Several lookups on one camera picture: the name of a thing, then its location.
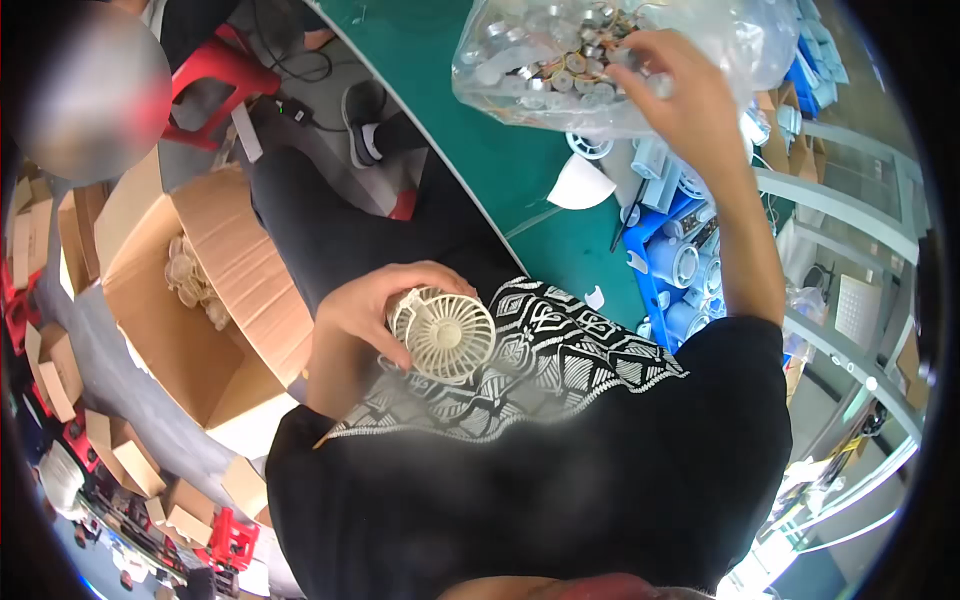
black t-shirt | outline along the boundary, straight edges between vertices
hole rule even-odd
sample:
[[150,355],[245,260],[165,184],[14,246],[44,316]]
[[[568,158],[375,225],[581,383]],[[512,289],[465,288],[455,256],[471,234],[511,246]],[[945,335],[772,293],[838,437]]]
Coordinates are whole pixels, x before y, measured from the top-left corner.
[[525,278],[490,310],[493,360],[466,384],[388,371],[342,423],[281,422],[271,518],[307,597],[611,572],[715,587],[789,455],[780,330],[721,319],[674,357]]

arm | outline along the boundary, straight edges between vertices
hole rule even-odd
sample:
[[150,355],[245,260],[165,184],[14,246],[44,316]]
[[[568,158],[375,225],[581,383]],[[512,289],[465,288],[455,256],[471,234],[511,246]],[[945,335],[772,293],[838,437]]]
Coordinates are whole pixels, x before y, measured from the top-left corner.
[[476,290],[435,262],[387,265],[343,285],[317,308],[306,388],[306,405],[342,420],[363,397],[364,374],[378,352],[404,370],[413,364],[407,348],[384,326],[396,295],[418,286],[476,297]]
[[783,270],[723,73],[674,31],[635,33],[624,44],[648,59],[653,70],[673,78],[672,95],[661,99],[625,67],[608,67],[650,125],[700,174],[716,201],[728,313],[781,326]]

small fan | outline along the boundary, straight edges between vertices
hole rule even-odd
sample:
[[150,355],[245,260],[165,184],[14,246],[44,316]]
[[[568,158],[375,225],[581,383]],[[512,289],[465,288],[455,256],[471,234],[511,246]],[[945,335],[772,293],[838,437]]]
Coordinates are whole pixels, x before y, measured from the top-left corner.
[[438,288],[411,290],[397,305],[391,330],[414,367],[441,383],[460,384],[490,360],[496,331],[479,300]]

gray floor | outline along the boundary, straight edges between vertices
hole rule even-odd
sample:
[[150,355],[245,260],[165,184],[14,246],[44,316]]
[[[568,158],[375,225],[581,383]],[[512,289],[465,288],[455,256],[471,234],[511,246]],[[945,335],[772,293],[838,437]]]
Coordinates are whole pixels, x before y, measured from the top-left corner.
[[[259,0],[257,4],[263,35],[278,55],[284,49],[289,49],[288,54],[298,54],[302,50],[300,32],[296,21],[292,20],[294,13],[284,12],[286,1]],[[265,58],[266,63],[272,62],[266,57],[252,25],[249,0],[241,4],[231,22],[250,32],[257,54]],[[316,119],[320,123],[338,128],[342,127],[340,102],[343,91],[371,75],[339,40],[328,44],[324,51],[334,62],[330,77],[320,83],[308,84],[285,76],[281,88],[316,110]],[[293,56],[284,64],[294,72],[301,72],[316,68],[320,59],[302,54]],[[202,82],[190,90],[181,106],[175,107],[174,114],[182,126],[188,129],[198,126],[222,95],[223,89],[218,84]],[[387,111],[392,110],[396,110],[396,105],[391,102]],[[252,119],[265,149],[280,144],[300,148],[313,159],[334,189],[349,202],[369,212],[386,214],[393,206],[396,193],[409,186],[411,180],[419,181],[424,153],[412,153],[385,166],[358,171],[350,164],[345,133],[302,128],[278,116],[265,102],[254,107]],[[162,140],[159,151],[161,175],[167,190],[206,172],[214,158],[214,153]],[[50,181],[56,210],[71,183],[55,178]],[[83,292],[73,302],[60,288],[60,237],[56,219],[51,227],[49,257],[38,285],[36,301],[45,320],[60,323],[70,334],[84,379],[86,405],[128,420],[164,471],[186,479],[214,502],[232,506],[220,481],[234,454],[206,436],[148,374],[133,364],[99,286]],[[302,386],[295,383],[291,393],[300,396],[301,390]],[[262,468],[262,459],[255,463]],[[299,588],[272,531],[265,529],[261,534],[256,554],[270,568],[273,593],[299,595]]]

shoe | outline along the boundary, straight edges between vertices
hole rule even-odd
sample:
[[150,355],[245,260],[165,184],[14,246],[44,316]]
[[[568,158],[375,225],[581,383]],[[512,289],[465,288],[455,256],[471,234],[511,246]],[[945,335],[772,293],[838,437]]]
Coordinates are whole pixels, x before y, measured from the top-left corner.
[[383,88],[373,81],[352,85],[344,91],[341,111],[350,134],[350,160],[358,169],[367,169],[377,163],[364,141],[363,126],[380,122],[384,94]]

